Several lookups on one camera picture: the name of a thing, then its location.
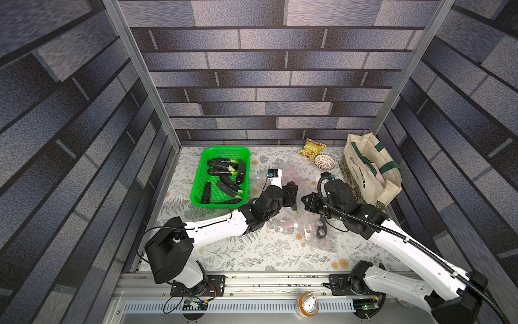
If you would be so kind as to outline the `long eggplant stem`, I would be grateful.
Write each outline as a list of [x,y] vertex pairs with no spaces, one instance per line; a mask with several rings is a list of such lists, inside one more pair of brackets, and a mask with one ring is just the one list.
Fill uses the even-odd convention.
[[219,170],[215,168],[209,168],[208,174],[210,176],[236,176],[236,171],[229,171],[229,170]]

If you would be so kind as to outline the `clear pink-dotted zip-top bag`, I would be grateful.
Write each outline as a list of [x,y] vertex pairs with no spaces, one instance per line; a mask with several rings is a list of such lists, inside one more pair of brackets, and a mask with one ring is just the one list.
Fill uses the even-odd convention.
[[280,228],[283,234],[292,233],[295,238],[302,243],[303,247],[313,248],[325,252],[338,252],[339,243],[336,231],[327,225],[326,237],[322,240],[316,237],[316,221],[321,215],[315,214],[304,209],[301,198],[316,192],[315,178],[304,175],[303,171],[298,171],[294,167],[283,168],[283,183],[293,182],[298,186],[297,207],[298,212],[293,212],[291,208],[284,207],[278,214]]

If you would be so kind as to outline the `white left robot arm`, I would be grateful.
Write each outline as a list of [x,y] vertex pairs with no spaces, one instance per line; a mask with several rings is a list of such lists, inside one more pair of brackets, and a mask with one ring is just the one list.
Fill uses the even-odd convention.
[[282,208],[296,207],[297,193],[295,182],[270,185],[258,198],[226,215],[197,222],[171,218],[144,246],[155,283],[173,284],[191,296],[203,293],[210,280],[200,262],[189,261],[191,254],[208,244],[261,229]]

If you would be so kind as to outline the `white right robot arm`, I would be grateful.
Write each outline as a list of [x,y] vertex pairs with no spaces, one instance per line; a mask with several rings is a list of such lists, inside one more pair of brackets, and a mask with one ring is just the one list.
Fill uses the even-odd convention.
[[375,206],[358,204],[345,182],[324,176],[317,189],[302,197],[307,211],[341,221],[349,232],[384,248],[419,277],[407,278],[360,261],[349,273],[349,285],[355,293],[391,295],[429,312],[438,323],[476,321],[486,298],[488,280],[484,275],[449,263]]

